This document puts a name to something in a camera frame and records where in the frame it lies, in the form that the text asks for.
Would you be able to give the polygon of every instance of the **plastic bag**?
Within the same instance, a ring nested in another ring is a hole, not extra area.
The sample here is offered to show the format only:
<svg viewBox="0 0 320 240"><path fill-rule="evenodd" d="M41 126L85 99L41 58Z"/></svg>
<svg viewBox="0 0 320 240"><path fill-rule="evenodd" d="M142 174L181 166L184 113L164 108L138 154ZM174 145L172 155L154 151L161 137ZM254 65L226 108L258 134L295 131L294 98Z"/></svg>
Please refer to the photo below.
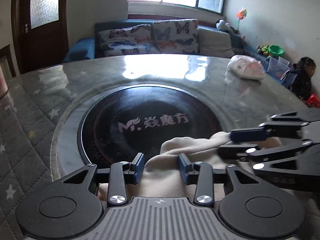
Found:
<svg viewBox="0 0 320 240"><path fill-rule="evenodd" d="M228 70L240 78L262 80L264 77L263 66L260 61L245 55L235 55L228 63Z"/></svg>

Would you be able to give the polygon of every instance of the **gray quilted mat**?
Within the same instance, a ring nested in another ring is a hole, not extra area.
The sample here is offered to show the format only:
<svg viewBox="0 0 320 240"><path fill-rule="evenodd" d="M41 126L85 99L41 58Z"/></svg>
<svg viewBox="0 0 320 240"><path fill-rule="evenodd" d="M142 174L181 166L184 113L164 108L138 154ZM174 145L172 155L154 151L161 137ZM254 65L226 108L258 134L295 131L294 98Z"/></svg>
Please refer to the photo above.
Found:
<svg viewBox="0 0 320 240"><path fill-rule="evenodd" d="M79 88L93 80L85 76L74 74L73 82L56 66L8 82L0 99L0 239L22 238L15 218L19 200L52 182L52 135Z"/></svg>

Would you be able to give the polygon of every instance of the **sofa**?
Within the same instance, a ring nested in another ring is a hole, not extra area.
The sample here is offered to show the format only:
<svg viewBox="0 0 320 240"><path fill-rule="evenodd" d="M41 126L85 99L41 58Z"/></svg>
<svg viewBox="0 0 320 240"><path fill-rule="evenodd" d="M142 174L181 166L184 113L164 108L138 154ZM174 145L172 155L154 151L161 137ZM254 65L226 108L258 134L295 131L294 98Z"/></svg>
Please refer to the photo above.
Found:
<svg viewBox="0 0 320 240"><path fill-rule="evenodd" d="M187 34L183 29L186 24L188 25ZM137 35L132 36L138 32L143 35L145 41L140 41ZM168 39L175 40L175 44L172 42L170 44ZM268 67L266 57L259 55L255 49L244 44L239 35L198 25L196 19L126 20L96 23L94 38L80 39L70 49L63 63L115 55L146 53L195 54L226 58L242 54L260 60L265 69Z"/></svg>

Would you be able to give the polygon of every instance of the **red toy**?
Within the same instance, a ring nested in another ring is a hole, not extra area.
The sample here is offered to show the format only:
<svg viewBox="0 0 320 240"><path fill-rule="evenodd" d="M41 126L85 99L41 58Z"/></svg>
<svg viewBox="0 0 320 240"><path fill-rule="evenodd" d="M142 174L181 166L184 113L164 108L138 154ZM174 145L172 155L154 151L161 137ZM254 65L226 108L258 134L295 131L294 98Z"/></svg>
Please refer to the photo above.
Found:
<svg viewBox="0 0 320 240"><path fill-rule="evenodd" d="M308 105L320 108L320 99L315 94L312 94L308 99Z"/></svg>

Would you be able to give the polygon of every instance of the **white wall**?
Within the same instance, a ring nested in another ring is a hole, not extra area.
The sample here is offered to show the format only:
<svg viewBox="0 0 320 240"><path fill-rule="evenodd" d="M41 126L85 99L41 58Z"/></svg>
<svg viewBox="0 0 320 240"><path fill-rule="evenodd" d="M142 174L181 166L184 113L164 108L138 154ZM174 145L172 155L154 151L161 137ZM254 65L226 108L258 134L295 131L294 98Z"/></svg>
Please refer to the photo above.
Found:
<svg viewBox="0 0 320 240"><path fill-rule="evenodd" d="M320 0L226 0L224 15L233 27L242 7L248 15L240 33L249 45L280 45L292 63L313 58L318 69L312 82L320 91Z"/></svg>
<svg viewBox="0 0 320 240"><path fill-rule="evenodd" d="M94 37L95 23L127 18L127 0L67 0L69 46L81 38Z"/></svg>
<svg viewBox="0 0 320 240"><path fill-rule="evenodd" d="M11 30L11 0L0 0L0 49L10 44L11 56L13 61L13 66L16 70L17 75L19 75L19 69L16 59L16 54L14 52L12 30Z"/></svg>
<svg viewBox="0 0 320 240"><path fill-rule="evenodd" d="M208 23L216 23L219 19L224 19L224 16L220 16L215 13L202 11L193 8L182 7L172 4L157 4L157 3L145 3L145 2L129 2L128 5L129 14L158 14L177 16L183 18L194 18L199 21Z"/></svg>

